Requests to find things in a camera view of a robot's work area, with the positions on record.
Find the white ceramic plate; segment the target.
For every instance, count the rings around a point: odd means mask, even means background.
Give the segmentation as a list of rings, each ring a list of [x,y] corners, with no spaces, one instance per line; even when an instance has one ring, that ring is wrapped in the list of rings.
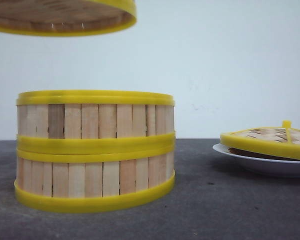
[[[227,155],[248,171],[275,177],[300,178],[300,161],[258,158],[231,153],[229,147],[218,143],[212,147],[216,152]]]

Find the bamboo steamer lid yellow rim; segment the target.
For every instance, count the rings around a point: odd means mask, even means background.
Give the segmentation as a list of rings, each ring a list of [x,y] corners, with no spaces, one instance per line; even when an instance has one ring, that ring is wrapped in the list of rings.
[[[300,129],[284,120],[282,126],[256,127],[220,134],[220,143],[246,152],[300,160]]]

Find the bamboo steamer basket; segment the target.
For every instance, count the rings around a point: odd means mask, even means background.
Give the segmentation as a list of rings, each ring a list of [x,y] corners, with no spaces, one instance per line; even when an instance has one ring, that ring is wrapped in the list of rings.
[[[80,37],[125,30],[137,21],[133,0],[0,0],[0,32]]]
[[[145,158],[175,145],[171,95],[119,90],[42,90],[19,94],[17,152],[71,163]]]
[[[132,208],[174,187],[174,153],[123,162],[35,163],[18,160],[15,197],[23,205],[57,213]]]

